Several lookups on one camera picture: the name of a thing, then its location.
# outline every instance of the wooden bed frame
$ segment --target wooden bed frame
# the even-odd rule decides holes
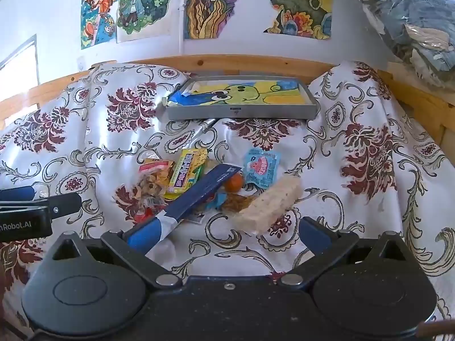
[[[334,65],[308,60],[251,55],[191,55],[133,61],[132,63],[166,65],[186,72],[218,71],[225,75],[240,72],[265,72],[298,77],[309,84]],[[70,83],[86,76],[89,71],[71,74],[34,87],[0,103],[0,129],[4,120],[21,109],[38,104],[38,108],[58,97]],[[400,83],[388,72],[378,71],[395,97],[413,109],[413,117],[441,144],[446,130],[455,132],[455,108],[439,97]]]

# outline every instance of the yellow candy package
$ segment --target yellow candy package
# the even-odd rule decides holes
[[[174,200],[193,186],[201,174],[207,156],[207,149],[182,150],[164,198]]]

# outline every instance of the folded clothes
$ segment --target folded clothes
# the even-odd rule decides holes
[[[455,88],[455,0],[360,0],[392,52],[429,84]]]

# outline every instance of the floral bedsheet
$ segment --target floral bedsheet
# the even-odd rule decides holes
[[[153,65],[102,65],[0,136],[0,187],[32,185],[36,196],[78,192],[77,214],[53,223],[40,240],[0,244],[5,318],[29,334],[21,291],[63,231],[82,238],[128,230],[138,200],[131,187],[146,157],[176,160],[183,148],[241,165],[252,147],[281,154],[278,175],[299,176],[304,195],[261,236],[233,229],[206,211],[184,222],[147,256],[189,275],[279,276],[311,257],[299,240],[302,216],[362,237],[400,232],[438,294],[434,319],[455,311],[455,170],[424,129],[409,118],[376,72],[342,63],[309,89],[321,105],[315,120],[168,121],[157,106],[186,81]],[[258,194],[246,185],[243,194]]]

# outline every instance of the candy wrapper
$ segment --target candy wrapper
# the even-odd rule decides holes
[[[250,204],[256,199],[256,196],[242,196],[238,194],[227,194],[226,200],[221,205],[220,209],[223,213],[238,213],[243,209],[250,206]]]
[[[135,222],[142,222],[162,211],[167,204],[164,194],[170,182],[171,160],[145,159],[139,167],[140,182],[135,198],[140,200]]]
[[[164,197],[174,200],[197,182],[207,159],[207,149],[184,149]]]
[[[262,189],[269,188],[276,179],[279,161],[279,153],[251,149],[244,160],[245,183],[254,183]]]

